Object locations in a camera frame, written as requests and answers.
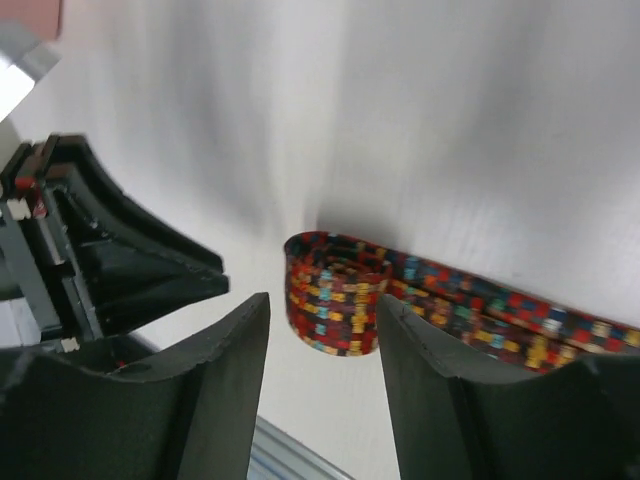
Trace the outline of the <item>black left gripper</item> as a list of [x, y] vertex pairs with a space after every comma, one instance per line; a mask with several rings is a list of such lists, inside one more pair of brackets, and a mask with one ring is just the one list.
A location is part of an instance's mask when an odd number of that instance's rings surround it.
[[[222, 258], [129, 198], [85, 136], [50, 139], [1, 170], [1, 298], [26, 301], [43, 342], [128, 333], [229, 292]], [[89, 234], [77, 249], [56, 190]]]

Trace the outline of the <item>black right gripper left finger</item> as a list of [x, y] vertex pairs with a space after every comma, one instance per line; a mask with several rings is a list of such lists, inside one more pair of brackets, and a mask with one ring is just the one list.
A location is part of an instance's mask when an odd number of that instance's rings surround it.
[[111, 372], [87, 346], [1, 353], [5, 479], [243, 479], [269, 337], [257, 293], [211, 326]]

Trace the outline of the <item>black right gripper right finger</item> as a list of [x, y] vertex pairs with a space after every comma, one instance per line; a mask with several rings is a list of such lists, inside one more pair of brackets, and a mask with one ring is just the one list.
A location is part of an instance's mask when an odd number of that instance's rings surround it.
[[392, 296], [376, 308], [404, 479], [635, 479], [639, 359], [586, 354], [546, 374], [496, 360]]

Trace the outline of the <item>red multicolour patterned tie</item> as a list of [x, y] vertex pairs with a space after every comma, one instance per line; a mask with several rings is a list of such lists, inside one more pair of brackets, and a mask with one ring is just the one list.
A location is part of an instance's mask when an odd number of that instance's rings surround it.
[[288, 322], [304, 343], [332, 356], [377, 348], [376, 303], [384, 294], [463, 343], [534, 372], [584, 353], [639, 351], [635, 327], [365, 240], [304, 232], [286, 241], [284, 254]]

